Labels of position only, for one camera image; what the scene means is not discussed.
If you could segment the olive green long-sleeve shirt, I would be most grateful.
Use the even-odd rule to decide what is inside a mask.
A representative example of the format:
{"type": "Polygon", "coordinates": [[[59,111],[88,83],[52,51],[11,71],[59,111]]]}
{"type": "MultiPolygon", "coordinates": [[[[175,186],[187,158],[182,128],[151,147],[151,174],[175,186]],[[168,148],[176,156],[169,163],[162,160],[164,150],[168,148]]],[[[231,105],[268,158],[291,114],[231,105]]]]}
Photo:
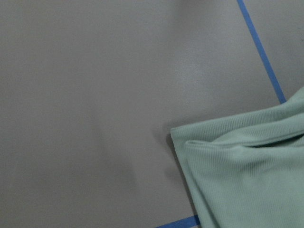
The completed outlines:
{"type": "Polygon", "coordinates": [[[304,225],[304,91],[271,108],[171,129],[203,228],[304,225]]]}

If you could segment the brown paper table cover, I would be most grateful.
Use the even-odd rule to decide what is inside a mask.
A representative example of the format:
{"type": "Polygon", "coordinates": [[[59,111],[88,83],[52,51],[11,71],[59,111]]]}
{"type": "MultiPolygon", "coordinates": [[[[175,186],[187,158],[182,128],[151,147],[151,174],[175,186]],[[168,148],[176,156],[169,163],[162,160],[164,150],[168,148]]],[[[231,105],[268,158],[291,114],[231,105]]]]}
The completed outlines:
{"type": "Polygon", "coordinates": [[[3,0],[0,225],[190,217],[170,129],[278,104],[235,0],[3,0]]]}

